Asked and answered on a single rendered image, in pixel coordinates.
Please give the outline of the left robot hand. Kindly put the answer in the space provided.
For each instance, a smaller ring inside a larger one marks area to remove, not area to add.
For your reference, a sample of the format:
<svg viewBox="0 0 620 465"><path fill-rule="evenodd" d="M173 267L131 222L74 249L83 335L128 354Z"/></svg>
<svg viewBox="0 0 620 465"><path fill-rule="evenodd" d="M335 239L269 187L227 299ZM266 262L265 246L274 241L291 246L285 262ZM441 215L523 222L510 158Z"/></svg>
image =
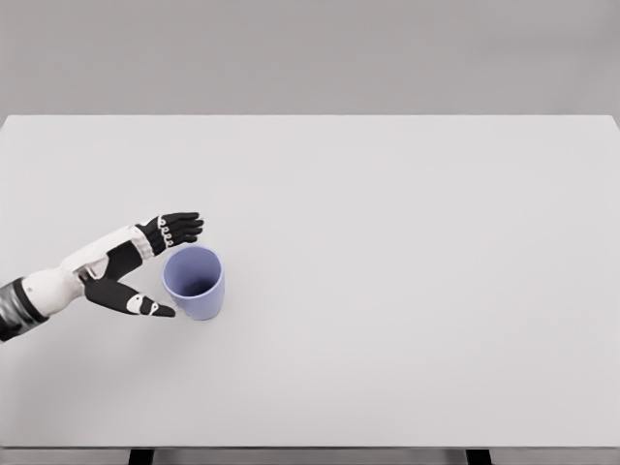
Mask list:
<svg viewBox="0 0 620 465"><path fill-rule="evenodd" d="M195 243L203 231L198 212L158 215L111 232L64 259L85 298L125 315L173 318L174 309L121 282L126 275L170 249Z"/></svg>

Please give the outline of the lavender blue cup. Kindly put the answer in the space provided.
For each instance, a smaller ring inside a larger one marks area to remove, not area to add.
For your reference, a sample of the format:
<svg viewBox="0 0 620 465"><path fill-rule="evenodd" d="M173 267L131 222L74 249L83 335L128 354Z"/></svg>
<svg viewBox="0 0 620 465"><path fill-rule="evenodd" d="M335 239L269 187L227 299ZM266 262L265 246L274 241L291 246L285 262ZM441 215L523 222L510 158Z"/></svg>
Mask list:
<svg viewBox="0 0 620 465"><path fill-rule="evenodd" d="M162 269L164 288L175 305L196 321L215 318L225 298L225 270L219 256L206 247L173 252Z"/></svg>

